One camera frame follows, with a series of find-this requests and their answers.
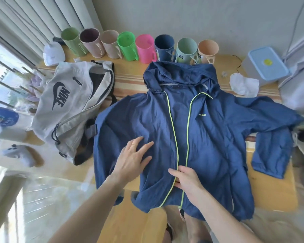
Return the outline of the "person's right hand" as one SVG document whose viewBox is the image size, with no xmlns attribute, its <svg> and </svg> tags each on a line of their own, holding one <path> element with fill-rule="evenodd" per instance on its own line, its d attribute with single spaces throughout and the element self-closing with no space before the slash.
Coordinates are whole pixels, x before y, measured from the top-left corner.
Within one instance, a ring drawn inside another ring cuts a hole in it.
<svg viewBox="0 0 304 243">
<path fill-rule="evenodd" d="M 197 173 L 186 166 L 178 166 L 177 170 L 183 172 L 183 178 L 175 179 L 174 186 L 181 189 L 192 204 L 197 205 L 201 195 L 205 192 Z"/>
</svg>

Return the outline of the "person's left hand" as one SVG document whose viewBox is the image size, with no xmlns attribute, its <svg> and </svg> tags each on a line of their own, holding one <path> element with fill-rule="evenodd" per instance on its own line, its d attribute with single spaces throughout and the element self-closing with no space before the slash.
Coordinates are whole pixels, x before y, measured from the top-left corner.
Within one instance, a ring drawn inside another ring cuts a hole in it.
<svg viewBox="0 0 304 243">
<path fill-rule="evenodd" d="M 153 145 L 154 142 L 151 141 L 144 144 L 139 150 L 127 150 L 127 145 L 122 149 L 111 174 L 111 177 L 116 179 L 121 188 L 124 188 L 142 173 L 140 163 L 146 158 L 144 157 L 145 153 Z"/>
</svg>

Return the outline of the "blue hooded zip jacket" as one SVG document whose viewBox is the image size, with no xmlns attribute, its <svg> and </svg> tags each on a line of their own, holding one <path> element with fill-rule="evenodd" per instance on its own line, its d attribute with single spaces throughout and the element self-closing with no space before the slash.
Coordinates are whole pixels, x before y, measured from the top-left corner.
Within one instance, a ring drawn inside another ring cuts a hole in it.
<svg viewBox="0 0 304 243">
<path fill-rule="evenodd" d="M 138 148 L 151 141 L 154 145 L 143 156 L 152 160 L 132 197 L 137 208 L 149 212 L 177 205 L 204 221 L 168 173 L 169 168 L 184 166 L 197 173 L 204 188 L 237 220 L 251 219 L 255 203 L 247 175 L 246 138 L 257 133 L 253 169 L 283 179 L 293 149 L 292 130 L 304 117 L 269 97 L 226 93 L 211 64 L 152 62 L 143 79 L 147 93 L 127 96 L 96 118 L 96 187 L 112 173 L 128 141 L 142 136 Z"/>
</svg>

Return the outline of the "person's right forearm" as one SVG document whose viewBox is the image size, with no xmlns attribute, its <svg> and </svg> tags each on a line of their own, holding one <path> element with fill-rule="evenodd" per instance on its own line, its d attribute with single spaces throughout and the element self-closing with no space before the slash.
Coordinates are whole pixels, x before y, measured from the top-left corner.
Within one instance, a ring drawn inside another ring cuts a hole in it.
<svg viewBox="0 0 304 243">
<path fill-rule="evenodd" d="M 262 243 L 205 189 L 198 187 L 189 200 L 200 210 L 219 243 Z"/>
</svg>

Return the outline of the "person's left forearm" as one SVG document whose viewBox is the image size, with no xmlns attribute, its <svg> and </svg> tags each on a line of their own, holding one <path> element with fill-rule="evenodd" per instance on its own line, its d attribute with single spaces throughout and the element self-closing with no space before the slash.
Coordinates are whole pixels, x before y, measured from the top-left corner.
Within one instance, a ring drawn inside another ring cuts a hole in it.
<svg viewBox="0 0 304 243">
<path fill-rule="evenodd" d="M 48 243 L 97 243 L 116 199 L 130 179 L 111 174 L 95 193 L 54 233 Z"/>
</svg>

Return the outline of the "grey backpack with black logo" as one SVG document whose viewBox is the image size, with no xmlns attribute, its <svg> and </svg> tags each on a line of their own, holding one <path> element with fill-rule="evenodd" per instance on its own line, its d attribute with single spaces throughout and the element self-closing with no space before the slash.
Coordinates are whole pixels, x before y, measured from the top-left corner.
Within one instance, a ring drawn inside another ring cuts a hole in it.
<svg viewBox="0 0 304 243">
<path fill-rule="evenodd" d="M 93 154 L 96 117 L 114 96 L 112 61 L 61 62 L 47 83 L 32 122 L 34 133 L 59 155 L 78 166 Z"/>
</svg>

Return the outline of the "row of coloured plastic cups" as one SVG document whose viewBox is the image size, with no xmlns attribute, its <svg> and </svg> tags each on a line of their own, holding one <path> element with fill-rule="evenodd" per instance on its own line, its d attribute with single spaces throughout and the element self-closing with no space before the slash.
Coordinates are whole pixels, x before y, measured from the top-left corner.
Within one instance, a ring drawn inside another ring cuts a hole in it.
<svg viewBox="0 0 304 243">
<path fill-rule="evenodd" d="M 197 44 L 191 38 L 182 38 L 175 48 L 174 38 L 167 34 L 154 39 L 149 34 L 135 37 L 131 32 L 119 34 L 115 30 L 100 33 L 96 28 L 87 28 L 82 32 L 73 27 L 65 28 L 61 39 L 79 57 L 91 53 L 94 58 L 102 58 L 107 54 L 111 59 L 121 58 L 143 64 L 156 61 L 213 64 L 219 52 L 219 45 L 210 39 Z"/>
</svg>

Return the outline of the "crumpled white tissue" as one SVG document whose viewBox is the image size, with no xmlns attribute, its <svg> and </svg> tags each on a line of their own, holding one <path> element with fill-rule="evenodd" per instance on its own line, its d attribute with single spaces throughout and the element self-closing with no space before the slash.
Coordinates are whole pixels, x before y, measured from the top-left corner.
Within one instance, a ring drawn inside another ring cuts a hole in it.
<svg viewBox="0 0 304 243">
<path fill-rule="evenodd" d="M 233 73 L 230 76 L 230 87 L 238 95 L 255 98 L 259 93 L 259 80 L 244 77 L 240 73 Z"/>
</svg>

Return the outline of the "pale potted succulent plant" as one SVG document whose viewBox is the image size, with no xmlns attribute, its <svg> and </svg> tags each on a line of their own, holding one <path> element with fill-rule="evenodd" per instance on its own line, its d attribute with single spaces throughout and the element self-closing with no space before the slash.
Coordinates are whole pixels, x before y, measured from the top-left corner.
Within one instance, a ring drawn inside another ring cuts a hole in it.
<svg viewBox="0 0 304 243">
<path fill-rule="evenodd" d="M 28 101 L 37 105 L 47 85 L 48 78 L 39 72 L 20 73 L 19 76 L 22 79 L 19 89 Z"/>
</svg>

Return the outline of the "white game controller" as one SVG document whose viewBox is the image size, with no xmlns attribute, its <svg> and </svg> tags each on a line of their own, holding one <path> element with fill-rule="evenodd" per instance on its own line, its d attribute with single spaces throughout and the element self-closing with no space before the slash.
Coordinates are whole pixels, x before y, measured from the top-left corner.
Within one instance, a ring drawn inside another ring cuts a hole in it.
<svg viewBox="0 0 304 243">
<path fill-rule="evenodd" d="M 20 159 L 26 167 L 34 167 L 35 159 L 27 149 L 28 146 L 21 144 L 13 144 L 11 147 L 2 151 L 3 156 L 9 158 Z"/>
</svg>

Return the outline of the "white small appliance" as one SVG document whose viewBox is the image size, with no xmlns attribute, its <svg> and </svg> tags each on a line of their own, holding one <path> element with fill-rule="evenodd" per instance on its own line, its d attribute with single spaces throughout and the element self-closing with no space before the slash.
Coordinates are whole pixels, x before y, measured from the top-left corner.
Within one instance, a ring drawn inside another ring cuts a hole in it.
<svg viewBox="0 0 304 243">
<path fill-rule="evenodd" d="M 56 66 L 65 61 L 65 53 L 62 46 L 56 42 L 49 42 L 44 46 L 43 51 L 44 64 L 46 66 Z"/>
</svg>

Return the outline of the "white bottle with blue label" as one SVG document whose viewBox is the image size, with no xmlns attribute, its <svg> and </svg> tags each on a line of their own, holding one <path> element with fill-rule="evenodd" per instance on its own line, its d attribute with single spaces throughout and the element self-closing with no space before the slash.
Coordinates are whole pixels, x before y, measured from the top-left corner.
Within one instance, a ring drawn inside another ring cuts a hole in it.
<svg viewBox="0 0 304 243">
<path fill-rule="evenodd" d="M 13 110 L 0 107 L 0 139 L 23 142 L 32 118 Z"/>
</svg>

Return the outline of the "clear box with blue lid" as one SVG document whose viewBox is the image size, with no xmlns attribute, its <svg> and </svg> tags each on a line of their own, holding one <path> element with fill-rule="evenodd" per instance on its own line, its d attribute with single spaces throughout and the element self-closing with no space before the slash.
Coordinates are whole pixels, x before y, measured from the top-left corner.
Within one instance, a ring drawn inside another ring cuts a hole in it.
<svg viewBox="0 0 304 243">
<path fill-rule="evenodd" d="M 242 61 L 242 67 L 248 78 L 259 81 L 259 87 L 284 79 L 290 74 L 290 70 L 270 46 L 249 51 Z"/>
</svg>

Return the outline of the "white bedding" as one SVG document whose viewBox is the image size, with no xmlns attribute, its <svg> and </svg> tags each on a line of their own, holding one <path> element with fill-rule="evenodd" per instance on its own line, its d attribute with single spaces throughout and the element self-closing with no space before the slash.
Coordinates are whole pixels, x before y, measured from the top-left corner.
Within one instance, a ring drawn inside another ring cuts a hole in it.
<svg viewBox="0 0 304 243">
<path fill-rule="evenodd" d="M 304 114 L 304 38 L 288 49 L 284 63 L 290 73 L 278 81 L 283 105 Z"/>
</svg>

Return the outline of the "white vertical curtain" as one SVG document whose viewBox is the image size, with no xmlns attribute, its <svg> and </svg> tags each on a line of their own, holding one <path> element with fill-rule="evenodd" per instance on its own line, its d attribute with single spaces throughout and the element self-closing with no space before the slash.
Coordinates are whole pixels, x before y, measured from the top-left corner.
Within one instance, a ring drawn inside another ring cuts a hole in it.
<svg viewBox="0 0 304 243">
<path fill-rule="evenodd" d="M 0 0 L 0 42 L 28 65 L 68 27 L 103 32 L 92 0 Z"/>
</svg>

